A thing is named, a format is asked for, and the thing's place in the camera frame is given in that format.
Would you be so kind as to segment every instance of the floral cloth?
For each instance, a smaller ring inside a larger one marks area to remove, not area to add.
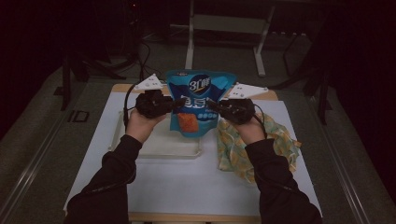
[[[290,170],[296,170],[296,159],[299,156],[301,143],[290,138],[285,126],[276,123],[266,114],[258,114],[262,120],[264,117],[265,131],[268,138],[274,138],[274,151],[276,155],[284,156],[289,162]],[[253,165],[245,151],[246,144],[242,141],[238,131],[226,120],[221,119],[216,129],[218,143],[219,169],[221,171],[234,171],[249,183],[255,183]]]

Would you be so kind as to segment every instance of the person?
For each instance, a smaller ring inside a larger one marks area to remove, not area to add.
[[[134,181],[139,149],[165,116],[147,119],[134,109],[125,135],[113,152],[102,158],[102,167],[90,183],[67,204],[64,224],[129,223],[127,184]],[[260,123],[236,125],[247,144],[260,195],[262,223],[321,223],[318,209],[299,191],[286,158],[277,156],[273,139],[265,139]]]

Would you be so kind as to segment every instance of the blue detergent bag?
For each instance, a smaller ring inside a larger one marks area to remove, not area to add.
[[[206,106],[218,102],[231,88],[236,76],[206,70],[172,70],[166,73],[168,89],[174,100],[186,98],[186,104],[171,113],[171,131],[185,137],[201,137],[216,128],[219,114]]]

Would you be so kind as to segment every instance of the white tray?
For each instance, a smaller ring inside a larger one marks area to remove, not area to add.
[[[114,133],[110,151],[116,149],[120,138],[125,135],[123,114],[120,112],[119,122]],[[148,140],[140,149],[138,158],[154,159],[195,159],[201,154],[201,138],[186,138],[181,133],[169,131],[170,116],[157,124]]]

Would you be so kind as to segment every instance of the floor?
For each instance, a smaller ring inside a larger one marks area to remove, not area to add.
[[[148,57],[145,75],[156,73],[164,78],[164,72],[183,68],[186,35],[185,28],[175,28],[168,40],[154,33],[146,33],[144,40],[147,46],[141,46],[140,49],[141,58],[144,60]],[[238,76],[241,83],[263,87],[289,78],[282,54],[290,37],[278,34],[268,36],[262,53],[268,75],[258,77],[252,51],[254,44],[250,36],[246,39],[236,36],[237,39],[232,43],[222,39],[221,34],[198,33],[197,36],[194,69],[231,72]],[[291,70],[301,62],[308,47],[309,41],[303,36],[295,43],[289,52]],[[5,202],[1,215],[2,219],[7,218],[1,223],[62,222],[65,198],[111,86],[137,81],[139,71],[138,64],[122,68],[117,73],[127,79],[119,81],[91,69],[91,78],[87,83],[73,81],[72,102],[65,111],[60,111],[62,97],[53,95],[55,89],[62,86],[62,69],[48,78],[0,144],[0,201]],[[301,92],[303,86],[304,80],[289,86],[278,96],[293,112],[290,118],[304,142],[306,160],[310,161],[308,168],[312,169],[310,174],[318,184],[318,194],[326,211],[324,223],[396,223],[394,204],[384,191],[364,153],[359,136],[337,101],[335,90],[329,91],[328,101],[332,110],[326,111],[326,118],[330,122],[323,126],[315,118],[316,109],[311,109],[311,106],[317,105],[318,98],[304,97]],[[85,124],[67,122],[72,110],[90,111],[89,121]],[[320,141],[313,137],[318,133],[322,138]],[[322,175],[320,170],[328,171],[329,174]],[[17,182],[24,176],[32,178],[23,179],[26,185],[21,187]],[[342,184],[322,186],[331,183]],[[15,189],[21,194],[12,194]],[[352,204],[348,200],[361,201],[361,204]],[[326,201],[337,201],[339,206]]]

